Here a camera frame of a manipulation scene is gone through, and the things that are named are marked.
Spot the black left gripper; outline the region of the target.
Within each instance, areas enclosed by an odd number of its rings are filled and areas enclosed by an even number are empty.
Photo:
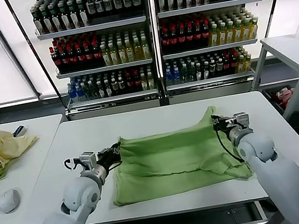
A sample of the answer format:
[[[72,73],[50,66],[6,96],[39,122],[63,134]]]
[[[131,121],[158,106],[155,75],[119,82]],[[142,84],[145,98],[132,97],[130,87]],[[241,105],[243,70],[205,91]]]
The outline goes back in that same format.
[[[121,161],[120,145],[121,142],[112,144],[109,149],[104,149],[97,153],[98,164],[101,165],[107,172],[110,172],[118,165],[118,161]]]

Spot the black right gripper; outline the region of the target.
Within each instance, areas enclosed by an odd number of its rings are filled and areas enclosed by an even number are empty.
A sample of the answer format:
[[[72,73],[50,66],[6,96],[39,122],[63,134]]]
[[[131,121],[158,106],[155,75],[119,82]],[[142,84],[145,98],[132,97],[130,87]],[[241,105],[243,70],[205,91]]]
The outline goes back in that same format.
[[[230,131],[236,127],[235,118],[222,118],[219,115],[212,115],[211,119],[214,123],[214,130],[222,130],[226,135],[229,135]]]

